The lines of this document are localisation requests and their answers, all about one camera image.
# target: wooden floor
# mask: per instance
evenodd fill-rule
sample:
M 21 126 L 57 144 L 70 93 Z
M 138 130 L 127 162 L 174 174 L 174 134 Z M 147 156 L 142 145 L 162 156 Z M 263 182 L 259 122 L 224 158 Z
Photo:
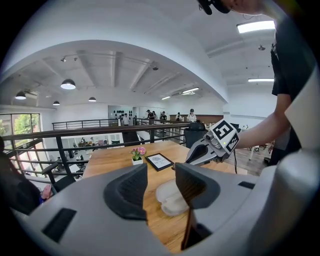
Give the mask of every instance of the wooden floor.
M 259 152 L 254 152 L 253 157 L 249 160 L 251 151 L 247 149 L 236 149 L 236 166 L 243 168 L 248 171 L 248 174 L 254 176 L 260 176 L 262 170 L 267 167 L 267 164 L 264 162 L 265 151 L 264 148 L 261 146 L 259 148 Z M 235 164 L 235 157 L 232 153 L 228 159 L 225 160 L 226 163 Z

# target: picture frame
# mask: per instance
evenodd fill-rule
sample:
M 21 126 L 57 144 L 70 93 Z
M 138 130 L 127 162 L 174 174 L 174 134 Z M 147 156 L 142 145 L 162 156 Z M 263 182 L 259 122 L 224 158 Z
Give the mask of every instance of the picture frame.
M 157 171 L 162 171 L 170 166 L 174 165 L 174 162 L 166 158 L 161 153 L 156 153 L 152 155 L 148 155 L 145 159 L 152 165 L 152 167 Z

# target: potted plant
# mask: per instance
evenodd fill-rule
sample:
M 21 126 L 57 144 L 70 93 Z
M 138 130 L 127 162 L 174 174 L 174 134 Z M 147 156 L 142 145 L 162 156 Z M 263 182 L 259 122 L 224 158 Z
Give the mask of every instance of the potted plant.
M 142 164 L 144 162 L 142 159 L 142 156 L 146 153 L 146 149 L 144 147 L 141 146 L 138 148 L 134 148 L 130 153 L 133 154 L 131 160 L 134 166 Z

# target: white flower pot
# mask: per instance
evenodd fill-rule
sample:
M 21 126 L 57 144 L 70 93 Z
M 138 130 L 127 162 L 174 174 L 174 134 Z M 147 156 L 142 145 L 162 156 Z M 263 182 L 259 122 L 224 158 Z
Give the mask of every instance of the white flower pot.
M 132 158 L 131 158 L 131 161 L 132 161 L 132 165 L 135 166 L 135 165 L 140 165 L 140 164 L 143 164 L 144 163 L 144 160 L 141 158 L 140 160 L 137 160 L 137 161 L 134 161 Z

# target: ceiling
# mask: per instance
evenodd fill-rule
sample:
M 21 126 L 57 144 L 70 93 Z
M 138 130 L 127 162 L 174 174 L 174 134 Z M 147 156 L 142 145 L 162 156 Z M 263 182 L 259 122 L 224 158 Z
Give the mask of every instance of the ceiling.
M 103 6 L 143 4 L 157 9 L 199 41 L 210 61 L 220 69 L 229 87 L 246 85 L 248 78 L 274 76 L 270 45 L 275 32 L 265 30 L 239 34 L 237 30 L 237 24 L 270 20 L 266 16 L 247 16 L 235 12 L 222 14 L 213 8 L 213 14 L 209 16 L 199 11 L 196 0 L 96 0 L 94 3 Z M 260 45 L 266 49 L 258 50 Z M 141 54 L 94 49 L 89 52 L 81 48 L 38 59 L 12 74 L 2 85 L 15 84 L 30 92 L 45 92 L 50 97 L 52 94 L 66 93 L 60 84 L 67 78 L 75 81 L 77 90 L 110 87 L 158 99 L 194 87 L 200 90 L 193 97 L 210 93 L 207 87 L 195 82 L 187 73 L 173 70 Z

